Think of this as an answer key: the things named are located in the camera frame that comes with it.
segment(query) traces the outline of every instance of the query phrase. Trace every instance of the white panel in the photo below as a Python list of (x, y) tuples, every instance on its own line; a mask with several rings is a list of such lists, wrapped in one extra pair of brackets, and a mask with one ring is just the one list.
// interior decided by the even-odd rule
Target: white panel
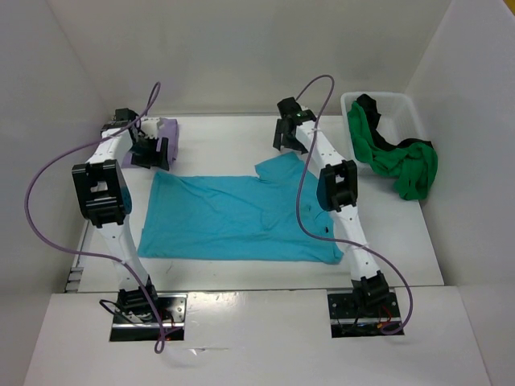
[(323, 290), (190, 294), (185, 340), (160, 356), (153, 342), (109, 343), (102, 297), (114, 299), (52, 297), (26, 386), (489, 385), (456, 288), (414, 288), (404, 337), (348, 339), (331, 339)]
[(515, 277), (514, 36), (502, 0), (457, 1), (408, 88), (439, 155), (424, 216), (449, 284)]
[(324, 72), (336, 95), (404, 91), (450, 0), (48, 2), (111, 109), (161, 80), (155, 112), (260, 113)]
[(515, 380), (515, 284), (464, 285), (459, 293), (493, 385)]
[[(32, 235), (23, 196), (39, 166), (98, 136), (106, 110), (45, 2), (0, 2), (0, 52), (0, 383), (18, 385), (50, 293), (64, 288), (71, 264)], [(74, 160), (44, 175), (32, 201), (43, 232), (68, 246), (81, 228)]]
[[(272, 147), (277, 116), (180, 117), (176, 175), (255, 175), (254, 166), (279, 152)], [(342, 117), (322, 117), (320, 128), (333, 146), (347, 157), (349, 141)], [(136, 245), (145, 223), (154, 170), (126, 169), (134, 203), (130, 227)], [(372, 248), (401, 270), (411, 285), (442, 285), (435, 252), (418, 202), (406, 202), (393, 191), (393, 181), (361, 176), (358, 187), (360, 219)], [(104, 240), (89, 228), (84, 250), (107, 253)], [(81, 292), (117, 290), (110, 261), (82, 257)], [(312, 262), (195, 261), (143, 259), (158, 290), (277, 290), (351, 286), (345, 257), (339, 265)], [(402, 285), (398, 276), (378, 261), (389, 284)]]

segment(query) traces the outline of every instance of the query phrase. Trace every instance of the blue t-shirt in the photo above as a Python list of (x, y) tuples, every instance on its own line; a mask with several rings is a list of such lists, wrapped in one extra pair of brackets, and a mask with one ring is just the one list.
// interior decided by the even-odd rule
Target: blue t-shirt
[[(335, 243), (303, 233), (295, 198), (304, 163), (288, 153), (255, 166), (259, 177), (154, 177), (142, 257), (204, 260), (321, 261), (339, 263)], [(332, 220), (316, 199), (307, 173), (301, 201), (304, 226), (333, 237)]]

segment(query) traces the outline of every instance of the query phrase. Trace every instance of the black cloth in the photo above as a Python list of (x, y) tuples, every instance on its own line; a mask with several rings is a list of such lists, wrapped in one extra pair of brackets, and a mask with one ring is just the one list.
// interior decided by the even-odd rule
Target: black cloth
[(381, 118), (380, 113), (377, 111), (377, 102), (375, 99), (371, 98), (367, 94), (362, 94), (356, 99), (356, 102), (367, 117), (367, 122), (369, 123), (370, 134), (372, 135), (373, 144), (381, 150), (391, 151), (394, 149), (405, 149), (409, 147), (411, 144), (420, 142), (429, 147), (433, 148), (433, 144), (431, 141), (423, 141), (422, 139), (417, 138), (407, 138), (401, 141), (398, 145), (392, 145), (387, 142), (377, 131), (377, 126), (379, 125), (379, 119)]

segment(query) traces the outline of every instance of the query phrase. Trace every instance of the white table surface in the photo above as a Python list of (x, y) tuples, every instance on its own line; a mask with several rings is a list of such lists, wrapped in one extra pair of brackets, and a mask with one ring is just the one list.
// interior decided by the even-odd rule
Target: white table surface
[[(279, 154), (272, 147), (276, 119), (272, 116), (179, 117), (179, 157), (171, 173), (182, 176), (255, 175), (254, 165)], [(320, 128), (334, 147), (348, 157), (345, 146), (348, 135), (343, 130), (342, 117), (323, 117)], [(133, 199), (130, 226), (138, 245), (155, 172), (124, 169), (123, 173)], [(400, 199), (393, 191), (393, 180), (360, 176), (358, 181), (360, 219), (370, 246), (391, 259), (411, 285), (442, 285), (442, 275), (418, 202)], [(82, 250), (108, 252), (105, 242), (91, 226), (85, 234)], [(162, 291), (351, 286), (345, 257), (339, 265), (148, 258), (142, 258), (142, 262), (156, 289)], [(402, 285), (387, 265), (382, 261), (378, 263), (391, 286)], [(84, 272), (79, 292), (117, 291), (111, 262), (81, 257), (80, 265)]]
[[(398, 289), (402, 315), (407, 295)], [(332, 339), (326, 291), (188, 295), (183, 342), (110, 343), (115, 294), (55, 294), (25, 386), (489, 385), (455, 287), (414, 288), (405, 336)]]

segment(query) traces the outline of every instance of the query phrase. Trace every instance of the purple cloth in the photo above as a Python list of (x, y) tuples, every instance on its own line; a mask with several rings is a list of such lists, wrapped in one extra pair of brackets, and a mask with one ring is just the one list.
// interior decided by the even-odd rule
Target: purple cloth
[[(168, 138), (168, 163), (171, 164), (177, 159), (179, 153), (179, 125), (176, 119), (158, 119), (159, 136), (157, 148), (161, 146), (161, 138)], [(132, 153), (128, 152), (123, 158), (122, 167), (138, 167), (130, 163)]]

